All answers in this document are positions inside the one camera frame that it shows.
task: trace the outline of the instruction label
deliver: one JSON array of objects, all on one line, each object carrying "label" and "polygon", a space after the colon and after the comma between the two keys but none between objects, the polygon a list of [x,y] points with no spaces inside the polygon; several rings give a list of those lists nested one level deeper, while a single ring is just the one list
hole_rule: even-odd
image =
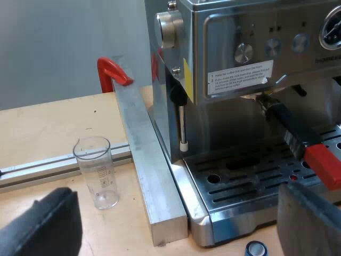
[{"label": "instruction label", "polygon": [[208,73],[208,95],[264,84],[272,75],[273,60]]}]

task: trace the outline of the red handle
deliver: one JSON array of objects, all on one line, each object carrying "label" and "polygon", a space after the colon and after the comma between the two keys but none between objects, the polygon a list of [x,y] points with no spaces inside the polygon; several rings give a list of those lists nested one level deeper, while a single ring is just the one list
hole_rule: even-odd
[{"label": "red handle", "polygon": [[113,60],[107,57],[100,57],[97,61],[98,76],[102,87],[102,93],[112,92],[112,80],[114,79],[118,84],[126,86],[134,82],[126,75],[123,69],[120,68]]},{"label": "red handle", "polygon": [[331,190],[341,188],[341,162],[325,145],[316,144],[307,147],[304,160],[327,188]]}]

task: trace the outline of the drip tray grate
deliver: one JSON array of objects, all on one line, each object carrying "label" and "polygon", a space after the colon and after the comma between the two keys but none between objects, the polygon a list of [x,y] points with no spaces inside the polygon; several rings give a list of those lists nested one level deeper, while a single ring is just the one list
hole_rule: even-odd
[{"label": "drip tray grate", "polygon": [[[319,130],[324,145],[341,159],[341,129]],[[321,183],[282,140],[186,157],[185,162],[209,212],[228,209],[278,193],[290,180],[305,186]]]}]

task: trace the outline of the gray wall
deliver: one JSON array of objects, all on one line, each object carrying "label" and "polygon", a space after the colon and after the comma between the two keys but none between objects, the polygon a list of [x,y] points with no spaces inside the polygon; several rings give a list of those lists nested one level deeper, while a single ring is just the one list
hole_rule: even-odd
[{"label": "gray wall", "polygon": [[148,41],[142,0],[2,0],[0,109],[101,93],[102,55],[150,84]]}]

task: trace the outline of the plastic measuring cup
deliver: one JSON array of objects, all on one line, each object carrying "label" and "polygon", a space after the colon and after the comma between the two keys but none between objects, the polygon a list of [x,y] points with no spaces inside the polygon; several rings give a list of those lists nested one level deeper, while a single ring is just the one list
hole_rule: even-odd
[{"label": "plastic measuring cup", "polygon": [[110,142],[104,137],[79,138],[74,156],[85,178],[94,205],[108,209],[118,202]]}]

